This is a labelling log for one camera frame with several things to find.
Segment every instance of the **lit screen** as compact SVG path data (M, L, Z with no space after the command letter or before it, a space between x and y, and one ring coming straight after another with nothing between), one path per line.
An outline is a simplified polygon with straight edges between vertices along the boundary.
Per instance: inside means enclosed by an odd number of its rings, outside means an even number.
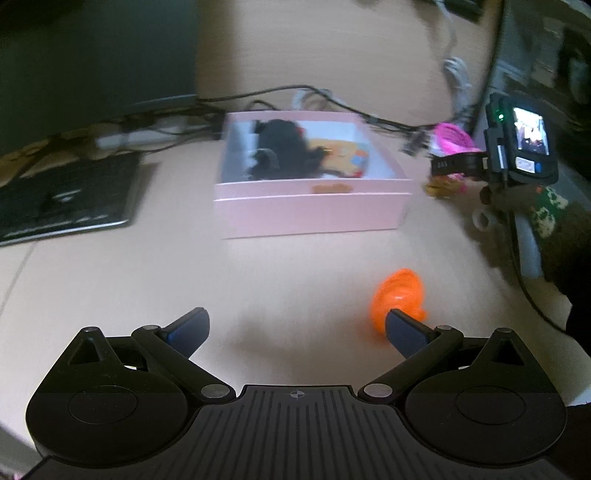
M548 138L544 119L537 113L514 108L517 148L520 150L548 155Z

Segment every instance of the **pink box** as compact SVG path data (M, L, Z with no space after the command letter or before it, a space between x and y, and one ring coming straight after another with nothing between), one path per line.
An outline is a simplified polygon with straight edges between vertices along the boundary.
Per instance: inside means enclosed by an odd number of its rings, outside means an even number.
M272 119L298 122L309 138L364 143L369 159L363 177L325 174L313 179L251 181L248 168L254 164L256 149L252 123ZM354 113L230 113L223 137L226 146L215 186L215 210L224 238L395 229L415 189L378 136Z

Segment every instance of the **desk surface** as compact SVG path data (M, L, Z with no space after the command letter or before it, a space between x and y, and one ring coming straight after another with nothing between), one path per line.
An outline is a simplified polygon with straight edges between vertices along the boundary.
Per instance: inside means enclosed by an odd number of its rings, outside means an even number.
M398 151L399 139L383 141ZM17 436L30 442L28 400L81 327L128 335L196 306L212 327L191 359L237 391L357 389L402 360L368 320L375 287L402 267L423 278L430 326L468 336L512 327L567 403L591 396L591 359L540 320L499 266L493 237L471 227L477 188L452 201L415 195L396 231L223 241L213 213L221 150L199 142L148 155L149 183L129 227L0 249L0 423ZM426 178L426 158L395 155L409 176ZM568 301L543 282L532 287L564 321Z

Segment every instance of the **orange toy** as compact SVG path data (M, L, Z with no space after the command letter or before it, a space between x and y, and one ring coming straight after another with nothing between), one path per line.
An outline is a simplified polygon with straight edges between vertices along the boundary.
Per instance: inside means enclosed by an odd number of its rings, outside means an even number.
M425 298L421 278L409 268L390 275L379 287L370 306L374 328L386 333L386 315L392 309L400 309L415 320L422 322L427 312L422 308Z

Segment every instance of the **triangular cutout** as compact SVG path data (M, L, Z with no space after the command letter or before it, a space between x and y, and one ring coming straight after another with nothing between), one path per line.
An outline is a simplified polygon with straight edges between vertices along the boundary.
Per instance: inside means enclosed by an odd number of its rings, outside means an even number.
M94 342L86 338L82 340L74 355L69 361L70 365L91 364L100 362L99 354L96 352Z
M496 348L495 355L492 358L493 362L507 365L525 365L521 359L521 355L515 349L515 346L510 340L502 340Z

